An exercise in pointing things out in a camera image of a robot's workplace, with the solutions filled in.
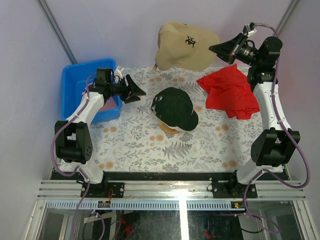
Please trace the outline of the red cloth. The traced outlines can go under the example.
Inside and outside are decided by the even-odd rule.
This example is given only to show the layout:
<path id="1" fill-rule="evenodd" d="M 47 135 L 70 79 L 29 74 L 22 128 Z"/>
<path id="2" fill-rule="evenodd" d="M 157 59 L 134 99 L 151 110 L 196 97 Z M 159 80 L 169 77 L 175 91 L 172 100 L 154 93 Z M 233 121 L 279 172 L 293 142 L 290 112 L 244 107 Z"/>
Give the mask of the red cloth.
<path id="1" fill-rule="evenodd" d="M 207 93 L 207 109 L 225 111 L 229 118 L 238 120 L 249 120 L 260 111 L 247 76 L 236 64 L 205 75 L 197 83 Z"/>

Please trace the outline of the dark green cap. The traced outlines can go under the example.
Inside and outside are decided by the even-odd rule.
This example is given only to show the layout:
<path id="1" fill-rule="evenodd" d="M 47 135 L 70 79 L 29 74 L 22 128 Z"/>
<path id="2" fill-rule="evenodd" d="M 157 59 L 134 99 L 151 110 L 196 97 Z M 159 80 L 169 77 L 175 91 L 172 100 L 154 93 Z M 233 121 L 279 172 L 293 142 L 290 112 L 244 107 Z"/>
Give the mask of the dark green cap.
<path id="1" fill-rule="evenodd" d="M 199 123 L 193 102 L 187 92 L 168 87 L 155 95 L 151 111 L 168 127 L 178 126 L 182 131 L 193 131 Z"/>

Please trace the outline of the khaki cap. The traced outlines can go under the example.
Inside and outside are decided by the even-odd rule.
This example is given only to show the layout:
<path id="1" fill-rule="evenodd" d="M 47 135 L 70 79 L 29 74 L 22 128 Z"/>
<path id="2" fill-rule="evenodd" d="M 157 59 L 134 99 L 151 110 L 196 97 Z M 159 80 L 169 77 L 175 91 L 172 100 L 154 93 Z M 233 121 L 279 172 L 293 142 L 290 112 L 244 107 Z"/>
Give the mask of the khaki cap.
<path id="1" fill-rule="evenodd" d="M 212 65 L 217 56 L 210 47 L 219 43 L 218 35 L 205 28 L 181 22 L 166 22 L 158 32 L 158 51 L 152 70 L 181 68 L 203 71 Z"/>

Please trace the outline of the wooden hat stand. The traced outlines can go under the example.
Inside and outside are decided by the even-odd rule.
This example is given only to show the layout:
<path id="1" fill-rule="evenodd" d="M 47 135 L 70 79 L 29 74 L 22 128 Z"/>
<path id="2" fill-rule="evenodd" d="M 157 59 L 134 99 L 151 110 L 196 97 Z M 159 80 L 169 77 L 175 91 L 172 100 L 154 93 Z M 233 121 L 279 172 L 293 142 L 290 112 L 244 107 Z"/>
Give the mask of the wooden hat stand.
<path id="1" fill-rule="evenodd" d="M 160 129 L 165 132 L 166 134 L 171 134 L 171 135 L 175 135 L 175 134 L 179 134 L 180 131 L 176 130 L 174 128 L 171 128 L 169 126 L 167 126 L 163 121 L 159 120 L 158 122 Z"/>

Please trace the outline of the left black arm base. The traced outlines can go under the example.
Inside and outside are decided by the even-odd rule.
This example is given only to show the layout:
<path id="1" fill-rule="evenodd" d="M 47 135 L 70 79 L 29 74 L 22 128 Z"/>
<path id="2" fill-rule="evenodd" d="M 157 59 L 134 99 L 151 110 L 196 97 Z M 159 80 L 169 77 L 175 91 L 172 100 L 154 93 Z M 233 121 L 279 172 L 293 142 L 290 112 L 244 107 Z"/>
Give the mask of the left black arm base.
<path id="1" fill-rule="evenodd" d="M 124 182 L 110 182 L 104 179 L 101 183 L 91 183 L 85 197 L 120 199 L 124 197 L 124 193 Z"/>

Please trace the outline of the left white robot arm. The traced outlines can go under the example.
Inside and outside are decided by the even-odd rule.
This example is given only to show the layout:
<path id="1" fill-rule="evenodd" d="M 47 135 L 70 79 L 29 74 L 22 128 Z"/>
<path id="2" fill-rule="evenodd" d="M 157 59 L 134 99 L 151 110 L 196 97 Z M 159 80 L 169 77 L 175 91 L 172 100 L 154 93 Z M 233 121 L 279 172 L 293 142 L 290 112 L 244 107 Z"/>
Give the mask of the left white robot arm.
<path id="1" fill-rule="evenodd" d="M 140 100 L 146 93 L 138 87 L 130 75 L 123 76 L 123 67 L 98 68 L 91 74 L 92 83 L 85 85 L 83 98 L 77 109 L 65 120 L 54 125 L 55 135 L 50 147 L 54 169 L 65 177 L 80 173 L 98 197 L 105 197 L 110 190 L 103 181 L 103 171 L 90 163 L 93 143 L 89 126 L 98 111 L 109 98 L 119 96 L 125 103 Z"/>

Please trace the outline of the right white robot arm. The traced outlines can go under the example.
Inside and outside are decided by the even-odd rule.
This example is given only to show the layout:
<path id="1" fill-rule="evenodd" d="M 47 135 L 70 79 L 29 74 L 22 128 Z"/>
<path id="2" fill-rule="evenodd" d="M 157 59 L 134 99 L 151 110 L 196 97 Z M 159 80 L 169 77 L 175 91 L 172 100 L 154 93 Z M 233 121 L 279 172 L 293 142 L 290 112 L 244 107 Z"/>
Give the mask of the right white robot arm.
<path id="1" fill-rule="evenodd" d="M 269 36 L 255 48 L 244 33 L 209 47 L 228 64 L 239 60 L 250 66 L 247 82 L 262 119 L 262 133 L 251 146 L 250 160 L 237 170 L 236 180 L 228 184 L 229 194 L 236 198 L 245 193 L 246 184 L 253 184 L 272 168 L 288 163 L 300 141 L 300 133 L 292 130 L 285 117 L 278 94 L 276 62 L 282 47 L 278 37 Z"/>

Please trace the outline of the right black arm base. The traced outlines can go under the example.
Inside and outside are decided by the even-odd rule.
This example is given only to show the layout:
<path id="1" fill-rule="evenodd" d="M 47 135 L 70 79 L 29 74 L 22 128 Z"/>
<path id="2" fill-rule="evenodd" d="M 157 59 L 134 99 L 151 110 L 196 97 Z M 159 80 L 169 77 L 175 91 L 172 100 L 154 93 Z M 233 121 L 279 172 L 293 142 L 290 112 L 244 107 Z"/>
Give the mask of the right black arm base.
<path id="1" fill-rule="evenodd" d="M 228 181 L 212 181 L 212 192 L 215 199 L 243 199 L 247 184 L 238 182 L 236 174 L 232 174 Z"/>

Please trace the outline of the pink cap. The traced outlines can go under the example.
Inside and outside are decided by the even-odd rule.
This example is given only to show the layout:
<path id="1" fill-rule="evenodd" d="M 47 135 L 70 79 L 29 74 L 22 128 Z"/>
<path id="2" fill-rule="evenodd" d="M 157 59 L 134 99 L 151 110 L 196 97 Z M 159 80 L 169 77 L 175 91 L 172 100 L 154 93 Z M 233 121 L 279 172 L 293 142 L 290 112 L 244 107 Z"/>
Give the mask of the pink cap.
<path id="1" fill-rule="evenodd" d="M 101 107 L 99 109 L 99 112 L 105 112 L 105 111 L 109 111 L 109 110 L 113 110 L 116 109 L 118 107 L 118 104 L 116 103 L 116 101 L 114 100 L 113 97 L 110 97 L 106 103 L 103 105 L 103 107 Z"/>

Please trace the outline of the floral table mat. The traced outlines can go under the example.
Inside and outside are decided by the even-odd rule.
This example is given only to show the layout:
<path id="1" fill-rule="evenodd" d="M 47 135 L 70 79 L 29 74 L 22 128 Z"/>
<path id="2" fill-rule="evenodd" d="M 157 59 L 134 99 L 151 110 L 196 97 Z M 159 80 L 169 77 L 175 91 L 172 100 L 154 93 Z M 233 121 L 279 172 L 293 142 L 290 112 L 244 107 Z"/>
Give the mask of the floral table mat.
<path id="1" fill-rule="evenodd" d="M 125 69 L 145 96 L 124 104 L 119 118 L 89 127 L 93 145 L 89 162 L 105 172 L 232 172 L 243 166 L 263 130 L 261 115 L 239 120 L 222 110 L 207 109 L 207 93 L 198 79 L 215 71 L 215 67 L 204 71 Z M 161 130 L 151 105 L 154 96 L 168 87 L 190 96 L 199 117 L 193 131 L 167 134 Z"/>

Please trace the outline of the blue plastic bin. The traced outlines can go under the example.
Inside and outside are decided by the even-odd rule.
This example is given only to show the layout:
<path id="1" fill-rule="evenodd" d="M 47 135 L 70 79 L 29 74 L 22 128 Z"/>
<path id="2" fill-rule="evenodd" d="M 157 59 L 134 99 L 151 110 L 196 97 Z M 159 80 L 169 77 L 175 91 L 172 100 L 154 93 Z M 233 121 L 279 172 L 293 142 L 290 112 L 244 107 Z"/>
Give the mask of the blue plastic bin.
<path id="1" fill-rule="evenodd" d="M 66 120 L 80 105 L 82 93 L 86 87 L 87 78 L 98 68 L 116 69 L 116 61 L 112 58 L 88 61 L 66 66 L 61 77 L 61 110 L 62 120 Z M 112 110 L 97 112 L 92 124 L 116 120 L 121 115 L 122 101 L 119 96 L 113 96 L 118 107 Z"/>

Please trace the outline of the aluminium rail frame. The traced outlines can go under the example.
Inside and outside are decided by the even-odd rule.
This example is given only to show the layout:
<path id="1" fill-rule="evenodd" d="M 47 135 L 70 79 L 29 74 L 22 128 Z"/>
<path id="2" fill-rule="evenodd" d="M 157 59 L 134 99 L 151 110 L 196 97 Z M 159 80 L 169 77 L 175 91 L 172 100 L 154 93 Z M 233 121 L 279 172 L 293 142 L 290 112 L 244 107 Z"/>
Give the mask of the aluminium rail frame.
<path id="1" fill-rule="evenodd" d="M 231 209 L 233 202 L 241 201 L 237 196 L 222 195 L 222 187 L 229 176 L 228 172 L 108 172 L 106 185 L 112 191 L 106 193 L 95 185 L 86 193 L 81 180 L 43 180 L 24 237 L 27 240 L 40 238 L 48 208 L 173 210 L 184 200 L 192 210 L 226 211 Z M 292 202 L 303 238 L 317 240 L 320 236 L 299 184 L 298 180 L 280 182 L 264 177 L 255 180 L 249 188 L 248 200 Z"/>

